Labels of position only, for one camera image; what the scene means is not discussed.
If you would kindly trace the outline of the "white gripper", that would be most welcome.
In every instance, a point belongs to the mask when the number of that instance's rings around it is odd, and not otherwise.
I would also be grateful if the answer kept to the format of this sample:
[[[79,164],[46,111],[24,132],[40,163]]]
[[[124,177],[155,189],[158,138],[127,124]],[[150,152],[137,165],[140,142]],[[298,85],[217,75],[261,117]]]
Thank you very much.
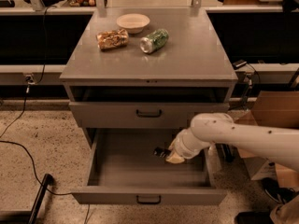
[[[184,129],[178,133],[173,144],[168,147],[170,154],[166,160],[173,164],[183,163],[197,156],[203,146],[201,141],[194,136],[190,129]]]

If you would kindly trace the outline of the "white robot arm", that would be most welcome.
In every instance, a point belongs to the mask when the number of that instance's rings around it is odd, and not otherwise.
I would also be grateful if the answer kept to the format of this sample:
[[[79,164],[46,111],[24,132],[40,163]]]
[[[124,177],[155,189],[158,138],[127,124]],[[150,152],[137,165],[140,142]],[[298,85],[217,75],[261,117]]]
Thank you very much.
[[[299,131],[237,124],[225,113],[202,113],[177,134],[166,160],[182,163],[214,144],[244,149],[255,156],[299,171]]]

